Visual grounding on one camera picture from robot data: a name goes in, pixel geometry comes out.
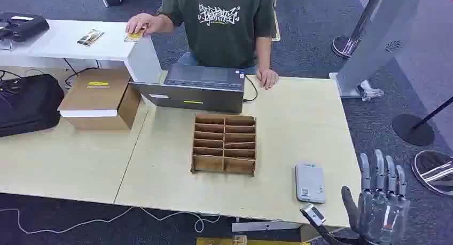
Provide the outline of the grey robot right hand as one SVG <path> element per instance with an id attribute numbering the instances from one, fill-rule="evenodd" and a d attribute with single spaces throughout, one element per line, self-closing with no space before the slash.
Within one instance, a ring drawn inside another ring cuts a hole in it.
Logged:
<path id="1" fill-rule="evenodd" d="M 407 198 L 407 176 L 380 149 L 374 151 L 371 162 L 360 154 L 361 192 L 354 201 L 348 186 L 341 188 L 342 201 L 350 228 L 366 244 L 395 244 L 402 239 L 410 203 Z"/>

